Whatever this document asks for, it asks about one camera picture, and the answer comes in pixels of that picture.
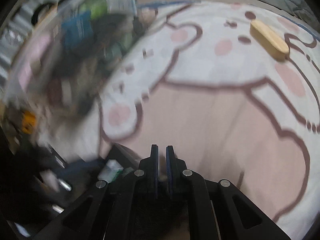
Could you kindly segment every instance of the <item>triangular cutout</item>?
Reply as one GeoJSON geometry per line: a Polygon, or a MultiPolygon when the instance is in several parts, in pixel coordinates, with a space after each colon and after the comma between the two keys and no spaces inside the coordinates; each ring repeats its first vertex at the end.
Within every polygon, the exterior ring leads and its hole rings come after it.
{"type": "Polygon", "coordinates": [[[88,197],[80,206],[73,210],[62,222],[65,227],[68,227],[74,231],[78,229],[84,223],[84,219],[87,216],[89,208],[92,203],[92,197],[88,197]]]}
{"type": "Polygon", "coordinates": [[[237,195],[232,197],[245,229],[250,229],[262,223],[262,219],[237,195]]]}

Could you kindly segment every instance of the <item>pink circle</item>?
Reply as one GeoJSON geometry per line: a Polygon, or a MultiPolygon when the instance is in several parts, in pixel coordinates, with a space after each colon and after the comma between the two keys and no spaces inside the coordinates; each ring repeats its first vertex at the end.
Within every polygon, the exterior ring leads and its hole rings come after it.
{"type": "Polygon", "coordinates": [[[297,73],[290,69],[286,64],[276,63],[275,67],[283,82],[294,95],[298,97],[306,95],[302,81],[297,73]]]}
{"type": "Polygon", "coordinates": [[[221,40],[214,46],[214,53],[217,56],[224,56],[228,54],[231,50],[232,50],[232,41],[229,39],[221,40]]]}
{"type": "Polygon", "coordinates": [[[296,32],[296,33],[299,32],[299,27],[296,24],[294,24],[293,22],[289,21],[288,19],[281,17],[281,16],[277,17],[277,19],[278,19],[278,22],[280,22],[288,30],[296,32]]]}
{"type": "Polygon", "coordinates": [[[109,111],[108,121],[112,127],[118,127],[129,119],[131,110],[126,105],[115,104],[109,111]]]}
{"type": "Polygon", "coordinates": [[[173,42],[184,42],[188,38],[188,32],[186,30],[177,30],[170,36],[173,42]]]}
{"type": "Polygon", "coordinates": [[[241,6],[242,6],[242,4],[239,2],[235,2],[235,3],[230,4],[231,9],[233,9],[233,10],[239,10],[241,8],[241,6]]]}

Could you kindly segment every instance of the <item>clear plastic bag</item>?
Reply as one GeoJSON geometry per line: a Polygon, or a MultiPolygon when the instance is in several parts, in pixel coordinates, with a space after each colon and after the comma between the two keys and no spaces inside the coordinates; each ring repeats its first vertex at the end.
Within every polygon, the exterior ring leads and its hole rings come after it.
{"type": "Polygon", "coordinates": [[[144,34],[135,0],[66,0],[38,24],[17,56],[4,102],[85,115],[95,95],[144,34]]]}

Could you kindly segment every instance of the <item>wooden block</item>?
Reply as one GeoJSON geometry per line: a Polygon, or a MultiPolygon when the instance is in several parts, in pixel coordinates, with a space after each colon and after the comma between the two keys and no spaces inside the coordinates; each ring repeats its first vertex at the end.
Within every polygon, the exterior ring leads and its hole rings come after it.
{"type": "Polygon", "coordinates": [[[289,54],[289,47],[284,40],[262,21],[251,21],[250,34],[275,60],[284,61],[289,54]]]}

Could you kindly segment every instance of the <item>round metal pin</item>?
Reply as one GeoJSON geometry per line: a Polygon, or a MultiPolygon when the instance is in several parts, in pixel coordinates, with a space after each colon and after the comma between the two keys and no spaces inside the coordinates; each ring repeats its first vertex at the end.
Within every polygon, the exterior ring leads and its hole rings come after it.
{"type": "Polygon", "coordinates": [[[184,176],[191,176],[192,175],[192,171],[191,170],[184,170],[183,172],[182,172],[182,174],[184,175],[184,176]]]}
{"type": "Polygon", "coordinates": [[[229,187],[230,186],[230,181],[223,179],[222,181],[220,181],[221,186],[223,187],[229,187]]]}
{"type": "Polygon", "coordinates": [[[144,175],[144,171],[143,171],[143,170],[136,170],[136,171],[134,172],[134,174],[135,174],[137,177],[141,177],[141,176],[144,175]]]}
{"type": "Polygon", "coordinates": [[[97,188],[103,188],[106,185],[106,182],[104,180],[99,180],[96,183],[97,188]]]}

